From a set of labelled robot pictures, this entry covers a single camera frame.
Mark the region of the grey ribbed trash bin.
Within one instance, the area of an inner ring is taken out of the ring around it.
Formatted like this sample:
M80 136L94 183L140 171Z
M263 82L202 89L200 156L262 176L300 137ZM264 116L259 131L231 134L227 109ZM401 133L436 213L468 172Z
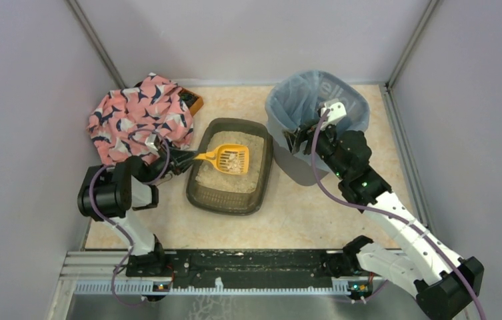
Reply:
M273 141L273 157L283 172L297 184L309 187L317 183L311 165L294 157L276 141Z

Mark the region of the dark translucent litter box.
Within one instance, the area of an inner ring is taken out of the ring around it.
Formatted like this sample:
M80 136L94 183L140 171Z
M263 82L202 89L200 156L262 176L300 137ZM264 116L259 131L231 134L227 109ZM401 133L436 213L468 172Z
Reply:
M260 123L236 118L217 118L210 122L200 142L198 151L204 152L214 136L223 131L236 131L263 138L262 156L257 187L251 193L234 193L204 187L196 181L202 165L196 161L189 173L186 196L193 206L224 215L244 216L260 210L267 190L273 162L273 138Z

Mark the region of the yellow litter scoop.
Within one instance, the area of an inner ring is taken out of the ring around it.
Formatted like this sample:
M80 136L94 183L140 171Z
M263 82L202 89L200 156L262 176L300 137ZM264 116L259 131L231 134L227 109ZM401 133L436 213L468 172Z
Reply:
M196 155L194 160L207 161L220 173L244 175L249 170L250 151L245 145L222 144L212 151Z

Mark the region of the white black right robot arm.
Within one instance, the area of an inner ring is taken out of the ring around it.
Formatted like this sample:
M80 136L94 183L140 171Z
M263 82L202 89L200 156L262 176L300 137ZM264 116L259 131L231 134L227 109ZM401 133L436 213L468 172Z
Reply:
M344 258L355 269L372 272L410 294L429 319L454 319L474 304L479 319L486 314L478 299L484 266L444 245L402 204L390 184L374 170L372 151L362 131L336 133L334 125L307 123L283 134L290 152L305 144L311 161L322 160L339 178L341 198L329 198L358 209L398 244L403 255L359 236L348 243Z

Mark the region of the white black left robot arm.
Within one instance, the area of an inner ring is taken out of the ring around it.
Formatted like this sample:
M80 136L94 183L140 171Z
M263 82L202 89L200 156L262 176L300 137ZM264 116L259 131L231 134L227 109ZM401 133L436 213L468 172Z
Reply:
M140 156L130 156L112 167L89 167L77 196L82 216L108 225L128 245L125 260L132 266L164 266L161 242L134 212L156 208L159 204L156 183L166 175L186 172L197 152L172 149L158 154L152 163L146 163Z

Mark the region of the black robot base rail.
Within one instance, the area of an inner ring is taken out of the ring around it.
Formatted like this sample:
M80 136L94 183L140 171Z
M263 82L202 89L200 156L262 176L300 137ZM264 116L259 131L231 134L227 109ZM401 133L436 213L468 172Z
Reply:
M160 277L158 291L310 293L368 298L379 290L340 249L178 249L131 256L128 277Z

